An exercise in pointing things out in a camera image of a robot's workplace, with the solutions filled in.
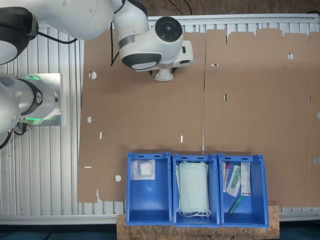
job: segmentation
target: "blue bin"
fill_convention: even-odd
[[[134,160],[155,160],[155,180],[131,180]],[[127,157],[126,224],[172,225],[171,156],[169,152]]]
[[[241,162],[251,163],[251,196],[243,196],[241,202],[231,215],[228,214],[228,211],[235,202],[236,198],[223,191],[224,188],[222,162],[230,162],[230,171],[227,177],[227,184],[229,184],[235,165],[241,166]],[[269,214],[264,157],[262,155],[226,156],[223,154],[219,154],[218,163],[222,226],[244,228],[268,228]],[[241,196],[241,187],[239,188],[237,196]]]
[[[220,205],[219,205],[219,184],[218,184],[218,161],[216,155],[179,155],[173,157],[173,225],[176,227],[220,227]],[[179,213],[179,190],[176,177],[176,165],[183,161],[207,162],[208,164],[208,200],[211,215],[207,217],[183,217]]]

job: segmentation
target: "cardboard sheet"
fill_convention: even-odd
[[[205,152],[262,154],[269,203],[320,206],[319,33],[226,36],[207,32]]]
[[[192,43],[194,64],[179,68],[171,82],[136,72],[119,56],[110,66],[109,30],[85,42],[78,202],[96,203],[97,189],[102,201],[122,202],[128,152],[202,153],[206,35],[185,33],[184,39]],[[91,71],[96,79],[89,78]]]

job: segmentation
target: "surgical face mask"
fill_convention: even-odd
[[[179,199],[181,201],[180,214],[183,217],[210,216],[207,171],[208,166],[204,162],[180,163]]]

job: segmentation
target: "green light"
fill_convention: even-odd
[[[32,121],[32,120],[33,120],[33,121],[40,121],[41,118],[27,118],[26,120],[27,120],[27,121],[28,121],[28,120],[30,120],[30,121]]]
[[[39,78],[34,78],[34,77],[32,77],[32,76],[26,76],[25,79],[33,79],[33,80],[37,80],[37,81],[40,80]]]

